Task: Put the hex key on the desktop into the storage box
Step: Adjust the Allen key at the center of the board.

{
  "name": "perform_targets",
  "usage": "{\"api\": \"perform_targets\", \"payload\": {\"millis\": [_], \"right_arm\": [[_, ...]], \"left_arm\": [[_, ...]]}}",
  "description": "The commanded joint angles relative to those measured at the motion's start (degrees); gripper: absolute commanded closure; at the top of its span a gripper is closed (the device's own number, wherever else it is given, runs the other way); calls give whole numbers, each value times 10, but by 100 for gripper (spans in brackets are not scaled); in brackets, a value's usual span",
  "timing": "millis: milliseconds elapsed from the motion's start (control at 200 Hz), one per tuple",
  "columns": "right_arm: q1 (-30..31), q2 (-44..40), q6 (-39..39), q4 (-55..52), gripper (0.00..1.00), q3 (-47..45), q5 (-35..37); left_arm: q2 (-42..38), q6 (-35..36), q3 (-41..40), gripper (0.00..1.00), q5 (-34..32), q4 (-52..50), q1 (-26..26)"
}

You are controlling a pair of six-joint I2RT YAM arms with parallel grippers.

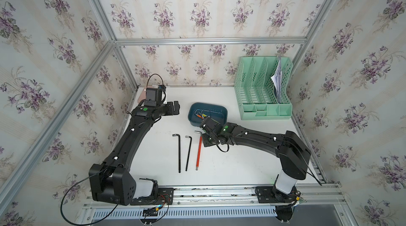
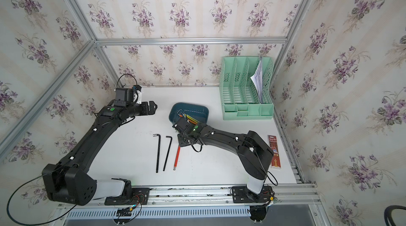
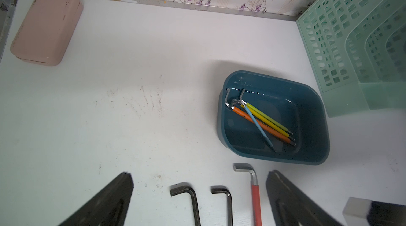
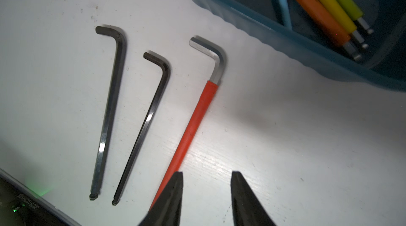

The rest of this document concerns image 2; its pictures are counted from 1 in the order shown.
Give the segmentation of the yellow hex key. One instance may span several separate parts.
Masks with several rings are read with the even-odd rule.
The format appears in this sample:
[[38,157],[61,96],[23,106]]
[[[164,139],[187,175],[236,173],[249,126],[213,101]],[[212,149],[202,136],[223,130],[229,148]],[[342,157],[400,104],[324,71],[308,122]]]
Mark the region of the yellow hex key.
[[191,117],[191,116],[189,116],[189,115],[186,115],[186,117],[187,117],[187,119],[188,119],[190,122],[193,122],[193,123],[195,123],[195,124],[198,123],[198,120],[194,119],[193,117]]

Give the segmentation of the red hex key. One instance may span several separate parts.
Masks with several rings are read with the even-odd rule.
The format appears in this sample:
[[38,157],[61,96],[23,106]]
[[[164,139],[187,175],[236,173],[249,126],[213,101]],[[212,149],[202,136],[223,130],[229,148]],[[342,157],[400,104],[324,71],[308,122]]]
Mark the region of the red hex key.
[[176,157],[175,157],[175,160],[174,160],[174,166],[173,166],[173,170],[174,170],[174,171],[177,169],[178,160],[179,160],[179,155],[180,155],[180,150],[181,150],[181,147],[178,146],[178,148],[177,148],[177,153],[176,153]]

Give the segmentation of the short black hex key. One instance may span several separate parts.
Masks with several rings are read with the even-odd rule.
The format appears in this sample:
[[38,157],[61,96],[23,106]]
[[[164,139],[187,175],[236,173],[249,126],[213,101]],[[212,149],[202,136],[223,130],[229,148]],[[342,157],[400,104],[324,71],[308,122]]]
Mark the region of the short black hex key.
[[164,162],[164,166],[163,166],[163,171],[165,171],[166,168],[167,168],[168,158],[169,158],[169,154],[170,154],[170,150],[171,150],[171,145],[172,145],[172,141],[173,141],[173,137],[172,137],[172,136],[166,136],[166,138],[169,139],[169,145],[168,145],[168,149],[167,149],[167,153],[166,153],[166,158],[165,158],[165,162]]

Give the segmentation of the long black hex key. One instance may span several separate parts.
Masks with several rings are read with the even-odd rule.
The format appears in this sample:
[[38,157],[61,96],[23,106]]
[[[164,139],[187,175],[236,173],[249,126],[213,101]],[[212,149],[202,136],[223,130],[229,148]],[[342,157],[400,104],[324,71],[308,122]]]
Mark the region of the long black hex key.
[[156,167],[155,172],[159,172],[159,163],[160,163],[160,151],[161,151],[161,135],[160,134],[153,134],[153,137],[158,138],[158,146],[157,146],[157,155],[156,155]]

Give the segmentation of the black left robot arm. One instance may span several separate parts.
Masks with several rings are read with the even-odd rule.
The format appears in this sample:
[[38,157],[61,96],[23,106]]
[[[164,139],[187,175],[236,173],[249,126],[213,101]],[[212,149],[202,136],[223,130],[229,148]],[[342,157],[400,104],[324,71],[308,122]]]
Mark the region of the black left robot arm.
[[125,107],[113,104],[104,106],[79,143],[58,163],[48,164],[43,169],[42,178],[48,199],[86,205],[91,200],[103,197],[128,196],[125,179],[111,180],[113,187],[106,189],[104,182],[91,178],[88,171],[105,142],[128,118],[154,115],[157,108],[154,101],[130,103]]

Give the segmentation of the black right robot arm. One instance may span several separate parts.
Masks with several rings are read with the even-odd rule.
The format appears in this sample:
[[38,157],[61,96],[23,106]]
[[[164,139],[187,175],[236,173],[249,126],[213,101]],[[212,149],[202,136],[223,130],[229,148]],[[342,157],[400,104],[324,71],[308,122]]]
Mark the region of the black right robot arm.
[[215,146],[237,155],[249,175],[248,191],[256,195],[261,193],[274,152],[256,132],[229,133],[205,123],[193,124],[185,118],[180,118],[172,127],[178,132],[181,147]]

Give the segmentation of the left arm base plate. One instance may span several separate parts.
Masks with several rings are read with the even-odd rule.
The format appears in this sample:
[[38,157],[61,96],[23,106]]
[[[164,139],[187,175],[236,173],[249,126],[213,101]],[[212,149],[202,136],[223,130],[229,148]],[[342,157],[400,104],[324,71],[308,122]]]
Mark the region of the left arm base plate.
[[107,197],[105,199],[104,205],[135,205],[139,202],[142,205],[146,205],[148,202],[150,191],[150,188],[132,188],[131,192],[124,191],[124,194],[122,194],[121,196]]

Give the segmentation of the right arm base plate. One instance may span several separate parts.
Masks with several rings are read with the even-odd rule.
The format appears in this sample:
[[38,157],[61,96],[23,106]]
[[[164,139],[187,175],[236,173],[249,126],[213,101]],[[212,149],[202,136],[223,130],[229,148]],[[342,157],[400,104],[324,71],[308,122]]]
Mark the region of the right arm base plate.
[[269,185],[263,186],[259,194],[250,191],[246,186],[233,186],[230,189],[233,203],[270,203],[275,197],[275,192]]

